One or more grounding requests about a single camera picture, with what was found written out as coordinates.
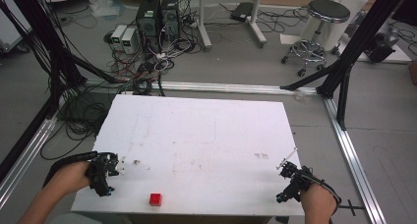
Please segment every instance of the white table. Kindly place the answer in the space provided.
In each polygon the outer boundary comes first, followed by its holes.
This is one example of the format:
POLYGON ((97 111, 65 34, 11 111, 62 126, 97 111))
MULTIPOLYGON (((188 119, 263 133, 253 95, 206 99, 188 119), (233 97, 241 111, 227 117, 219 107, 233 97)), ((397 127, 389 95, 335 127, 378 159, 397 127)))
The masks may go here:
MULTIPOLYGON (((107 178, 111 196, 80 190, 72 210, 303 215, 296 200, 275 200, 289 185, 275 167, 294 147, 280 102, 119 94, 93 150, 118 153, 125 174, 107 178), (149 205, 151 193, 162 194, 162 206, 149 205)), ((300 166, 297 153, 290 161, 300 166)))

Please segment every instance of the plug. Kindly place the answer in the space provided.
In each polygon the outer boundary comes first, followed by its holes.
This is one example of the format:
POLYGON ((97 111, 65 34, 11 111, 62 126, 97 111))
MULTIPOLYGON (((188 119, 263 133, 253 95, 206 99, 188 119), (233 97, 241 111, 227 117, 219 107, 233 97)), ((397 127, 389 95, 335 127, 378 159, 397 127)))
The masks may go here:
POLYGON ((196 23, 196 22, 193 22, 192 24, 190 24, 190 27, 191 27, 192 29, 197 28, 197 23, 196 23))
POLYGON ((161 61, 161 60, 166 60, 166 53, 162 52, 162 53, 160 53, 160 54, 156 54, 156 59, 157 59, 158 61, 161 61))

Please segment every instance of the stool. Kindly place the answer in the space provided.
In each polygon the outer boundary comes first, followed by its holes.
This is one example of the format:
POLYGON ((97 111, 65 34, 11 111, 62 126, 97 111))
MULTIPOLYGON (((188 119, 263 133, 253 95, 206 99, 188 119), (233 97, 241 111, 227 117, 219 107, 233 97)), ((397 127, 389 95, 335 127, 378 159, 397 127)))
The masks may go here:
POLYGON ((342 24, 349 19, 350 11, 343 5, 330 0, 311 1, 307 10, 309 15, 320 20, 319 27, 315 31, 311 40, 299 40, 295 42, 288 50, 288 53, 282 58, 281 63, 288 62, 288 55, 294 53, 304 60, 304 68, 298 71, 298 76, 303 77, 310 62, 321 63, 316 66, 317 71, 323 70, 326 66, 326 52, 323 47, 317 43, 317 38, 321 33, 325 23, 342 24))

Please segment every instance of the power supply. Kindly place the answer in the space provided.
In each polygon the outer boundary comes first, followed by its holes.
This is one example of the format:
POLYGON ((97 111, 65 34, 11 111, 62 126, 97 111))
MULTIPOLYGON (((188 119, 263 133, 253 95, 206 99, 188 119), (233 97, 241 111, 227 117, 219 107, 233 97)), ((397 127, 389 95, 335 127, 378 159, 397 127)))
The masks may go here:
POLYGON ((121 39, 125 33, 127 26, 119 25, 117 29, 111 34, 111 42, 113 43, 113 49, 123 51, 123 44, 121 39))
POLYGON ((122 44, 126 54, 134 54, 139 50, 139 41, 135 28, 126 28, 122 37, 122 44))
POLYGON ((165 39, 174 40, 180 37, 178 0, 162 0, 162 21, 165 39))

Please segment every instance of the red cube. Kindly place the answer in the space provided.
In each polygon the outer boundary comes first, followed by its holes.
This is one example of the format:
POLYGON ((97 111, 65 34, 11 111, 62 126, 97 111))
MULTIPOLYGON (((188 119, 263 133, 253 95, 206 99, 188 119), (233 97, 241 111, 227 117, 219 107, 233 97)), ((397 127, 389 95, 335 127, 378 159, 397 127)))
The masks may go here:
POLYGON ((150 194, 149 204, 150 204, 150 206, 161 206, 162 205, 162 195, 161 194, 150 194))

